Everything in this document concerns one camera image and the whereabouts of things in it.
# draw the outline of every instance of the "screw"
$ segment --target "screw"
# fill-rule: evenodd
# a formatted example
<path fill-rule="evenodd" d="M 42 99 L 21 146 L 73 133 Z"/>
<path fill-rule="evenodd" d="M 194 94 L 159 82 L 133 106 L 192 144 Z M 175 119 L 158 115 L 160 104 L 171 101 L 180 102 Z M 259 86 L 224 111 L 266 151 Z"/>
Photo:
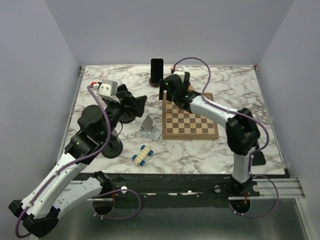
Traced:
<path fill-rule="evenodd" d="M 218 186 L 218 185 L 214 186 L 214 191 L 215 191 L 216 193 L 220 193 L 220 192 L 221 192 L 220 186 Z"/>
<path fill-rule="evenodd" d="M 255 191 L 255 192 L 259 192 L 260 187 L 259 187 L 258 185 L 254 185 L 254 186 L 252 187 L 252 189 L 253 189 L 253 191 Z"/>

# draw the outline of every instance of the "lego piece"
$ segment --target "lego piece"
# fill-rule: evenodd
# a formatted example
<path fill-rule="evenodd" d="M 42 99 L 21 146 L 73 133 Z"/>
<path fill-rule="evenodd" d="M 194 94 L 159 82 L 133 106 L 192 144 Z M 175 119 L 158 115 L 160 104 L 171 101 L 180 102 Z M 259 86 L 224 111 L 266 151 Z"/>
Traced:
<path fill-rule="evenodd" d="M 151 147 L 143 145 L 141 147 L 141 152 L 138 155 L 134 155 L 132 157 L 132 159 L 134 161 L 134 165 L 136 165 L 136 166 L 137 165 L 141 165 L 141 166 L 145 165 L 146 162 L 144 161 L 144 158 L 147 155 L 151 156 L 153 153 L 154 153 L 154 151 L 151 150 Z"/>
<path fill-rule="evenodd" d="M 154 121 L 151 119 L 149 115 L 147 115 L 143 120 L 139 132 L 143 136 L 146 136 L 147 138 L 150 138 L 154 141 L 157 141 L 162 134 L 162 131 L 157 128 L 157 125 L 154 123 Z"/>

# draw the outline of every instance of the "metal stand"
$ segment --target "metal stand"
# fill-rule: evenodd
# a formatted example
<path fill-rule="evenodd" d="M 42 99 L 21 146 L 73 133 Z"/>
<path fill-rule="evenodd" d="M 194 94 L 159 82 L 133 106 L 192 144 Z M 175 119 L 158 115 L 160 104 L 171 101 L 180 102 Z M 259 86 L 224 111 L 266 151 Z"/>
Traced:
<path fill-rule="evenodd" d="M 155 141 L 157 141 L 162 134 L 162 131 L 157 128 L 157 125 L 154 123 L 154 121 L 151 119 L 149 115 L 147 115 L 143 120 L 139 132 L 143 136 L 146 136 L 147 138 L 150 138 Z"/>

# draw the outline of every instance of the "metal floor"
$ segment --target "metal floor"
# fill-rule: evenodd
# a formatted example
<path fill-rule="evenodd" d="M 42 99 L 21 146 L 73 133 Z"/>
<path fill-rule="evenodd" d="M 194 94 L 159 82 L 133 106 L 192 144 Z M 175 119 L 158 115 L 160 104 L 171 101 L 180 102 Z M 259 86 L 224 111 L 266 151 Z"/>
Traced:
<path fill-rule="evenodd" d="M 251 201 L 252 215 L 267 212 L 274 200 Z M 115 209 L 124 217 L 133 209 Z M 228 208 L 166 208 L 141 210 L 127 221 L 94 217 L 86 201 L 67 213 L 42 240 L 307 240 L 294 199 L 281 200 L 276 212 L 244 218 Z"/>

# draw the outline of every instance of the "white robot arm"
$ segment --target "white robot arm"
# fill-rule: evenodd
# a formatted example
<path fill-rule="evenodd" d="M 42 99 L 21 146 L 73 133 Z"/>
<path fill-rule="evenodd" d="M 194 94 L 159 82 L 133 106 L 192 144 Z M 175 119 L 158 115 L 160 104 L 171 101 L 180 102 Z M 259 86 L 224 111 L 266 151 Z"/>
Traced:
<path fill-rule="evenodd" d="M 204 116 L 222 126 L 226 130 L 228 145 L 233 151 L 232 177 L 240 184 L 247 182 L 251 177 L 250 157 L 256 149 L 260 132 L 253 121 L 232 113 L 239 112 L 252 118 L 251 112 L 246 108 L 238 110 L 209 99 L 204 100 L 199 92 L 188 90 L 189 78 L 188 72 L 176 71 L 160 81 L 159 99 L 163 99 L 163 92 L 166 90 L 166 99 L 173 101 L 180 109 Z"/>

